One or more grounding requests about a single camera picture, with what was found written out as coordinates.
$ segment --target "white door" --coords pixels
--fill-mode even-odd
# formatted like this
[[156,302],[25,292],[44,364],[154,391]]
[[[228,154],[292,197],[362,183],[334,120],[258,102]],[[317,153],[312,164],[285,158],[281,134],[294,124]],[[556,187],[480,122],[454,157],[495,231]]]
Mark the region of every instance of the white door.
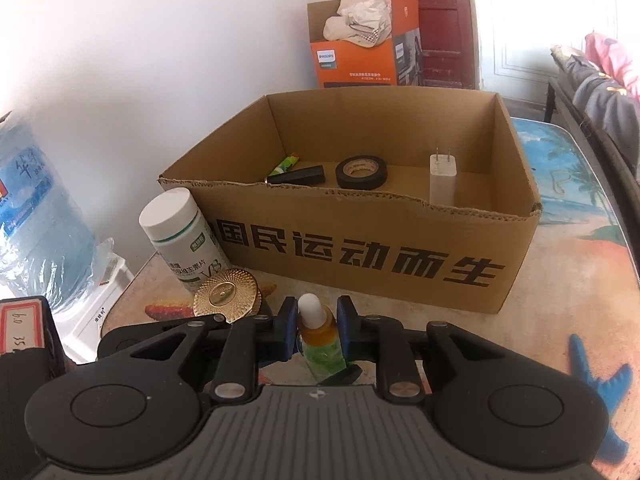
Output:
[[584,49],[584,37],[615,30],[615,0],[476,0],[480,86],[544,104],[554,44]]

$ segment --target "red and white label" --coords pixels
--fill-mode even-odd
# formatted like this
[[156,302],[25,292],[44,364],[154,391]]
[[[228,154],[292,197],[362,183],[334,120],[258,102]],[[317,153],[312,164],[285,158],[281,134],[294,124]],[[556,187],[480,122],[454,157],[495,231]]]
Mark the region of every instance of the red and white label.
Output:
[[27,348],[44,348],[42,304],[38,300],[0,304],[0,355]]

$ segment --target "dropper bottle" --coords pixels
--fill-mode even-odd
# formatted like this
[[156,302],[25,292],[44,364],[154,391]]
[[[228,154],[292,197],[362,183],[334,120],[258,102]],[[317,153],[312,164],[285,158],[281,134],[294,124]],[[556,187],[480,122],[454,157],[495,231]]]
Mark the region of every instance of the dropper bottle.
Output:
[[298,330],[303,354],[317,381],[346,368],[334,314],[315,294],[298,299]]

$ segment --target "orange philips box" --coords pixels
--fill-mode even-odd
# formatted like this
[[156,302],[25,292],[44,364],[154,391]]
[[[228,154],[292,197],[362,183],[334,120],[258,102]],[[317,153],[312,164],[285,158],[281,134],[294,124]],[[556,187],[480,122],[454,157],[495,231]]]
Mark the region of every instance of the orange philips box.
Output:
[[347,40],[324,39],[324,23],[338,15],[338,7],[340,0],[306,6],[309,41],[321,87],[419,84],[422,46],[418,0],[391,0],[391,36],[371,48]]

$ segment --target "gray ridged panel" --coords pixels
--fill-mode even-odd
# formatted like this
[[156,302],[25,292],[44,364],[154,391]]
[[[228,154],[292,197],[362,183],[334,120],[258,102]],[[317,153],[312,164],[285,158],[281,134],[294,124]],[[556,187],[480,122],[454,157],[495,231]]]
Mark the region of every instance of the gray ridged panel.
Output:
[[446,442],[418,408],[371,386],[265,386],[244,406],[213,411],[185,449],[122,474],[49,465],[37,480],[602,480],[587,465],[529,474],[484,464]]

